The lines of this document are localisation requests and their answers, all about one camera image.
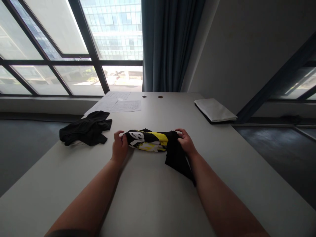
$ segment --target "right hand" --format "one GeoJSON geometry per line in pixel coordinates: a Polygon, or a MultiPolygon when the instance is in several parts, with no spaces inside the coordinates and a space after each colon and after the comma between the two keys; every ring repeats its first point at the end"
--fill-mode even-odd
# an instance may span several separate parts
{"type": "Polygon", "coordinates": [[[123,136],[120,136],[123,132],[124,131],[119,130],[114,133],[114,142],[112,146],[112,160],[116,161],[120,167],[122,167],[128,151],[126,135],[124,134],[123,136]]]}
{"type": "Polygon", "coordinates": [[[177,128],[175,131],[179,131],[181,133],[178,133],[178,135],[180,136],[180,138],[178,138],[179,143],[182,146],[182,149],[185,151],[185,153],[189,156],[192,157],[196,154],[198,154],[192,139],[190,138],[189,134],[187,133],[186,130],[184,130],[183,128],[177,128]]]}

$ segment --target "document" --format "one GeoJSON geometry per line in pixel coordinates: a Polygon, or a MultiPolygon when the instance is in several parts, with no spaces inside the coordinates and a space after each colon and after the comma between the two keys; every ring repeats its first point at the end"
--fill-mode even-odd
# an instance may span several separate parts
{"type": "Polygon", "coordinates": [[[141,111],[142,103],[140,100],[121,100],[118,101],[113,108],[110,110],[110,113],[113,112],[131,112],[131,111],[141,111]]]}
{"type": "Polygon", "coordinates": [[[126,100],[129,96],[130,92],[107,92],[107,94],[104,96],[108,99],[123,99],[126,100]]]}
{"type": "Polygon", "coordinates": [[[94,111],[104,111],[104,112],[110,112],[110,110],[113,108],[113,106],[116,104],[118,100],[117,99],[108,99],[102,97],[94,106],[91,107],[87,112],[85,112],[85,115],[88,115],[94,111]]]}

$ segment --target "forearm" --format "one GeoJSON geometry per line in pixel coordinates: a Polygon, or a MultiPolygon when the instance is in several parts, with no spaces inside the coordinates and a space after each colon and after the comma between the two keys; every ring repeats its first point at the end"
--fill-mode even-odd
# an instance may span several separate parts
{"type": "Polygon", "coordinates": [[[253,214],[198,153],[191,155],[190,164],[202,205],[219,237],[251,234],[267,236],[253,214]]]}
{"type": "Polygon", "coordinates": [[[111,199],[121,164],[110,160],[56,220],[47,234],[60,229],[83,229],[93,236],[111,199]]]}

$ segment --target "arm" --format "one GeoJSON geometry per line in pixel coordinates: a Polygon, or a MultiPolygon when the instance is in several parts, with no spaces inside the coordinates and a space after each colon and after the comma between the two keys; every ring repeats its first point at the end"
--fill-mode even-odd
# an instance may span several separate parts
{"type": "Polygon", "coordinates": [[[96,234],[128,151],[126,135],[119,136],[123,132],[114,134],[111,160],[66,208],[46,236],[61,229],[85,230],[88,236],[96,234]]]}
{"type": "Polygon", "coordinates": [[[191,169],[197,182],[197,192],[206,215],[221,236],[269,236],[261,224],[229,187],[217,176],[197,152],[188,133],[176,129],[178,139],[189,157],[191,169]]]}

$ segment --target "white towel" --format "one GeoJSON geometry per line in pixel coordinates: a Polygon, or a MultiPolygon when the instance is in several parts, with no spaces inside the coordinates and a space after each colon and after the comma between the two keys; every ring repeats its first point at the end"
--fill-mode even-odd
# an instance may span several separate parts
{"type": "Polygon", "coordinates": [[[223,122],[238,118],[216,99],[195,100],[194,103],[212,122],[223,122]]]}

